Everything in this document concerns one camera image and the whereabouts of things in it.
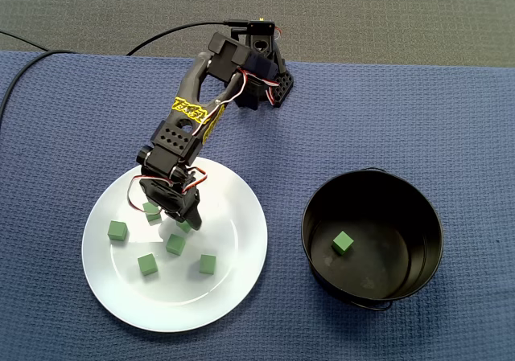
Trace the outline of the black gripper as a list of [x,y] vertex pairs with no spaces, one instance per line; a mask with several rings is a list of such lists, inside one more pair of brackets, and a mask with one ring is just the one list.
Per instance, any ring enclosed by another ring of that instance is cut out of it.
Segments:
[[146,197],[165,211],[165,216],[179,222],[186,221],[192,229],[200,229],[200,192],[197,189],[192,188],[182,194],[175,186],[170,187],[164,181],[148,178],[142,179],[140,186]]

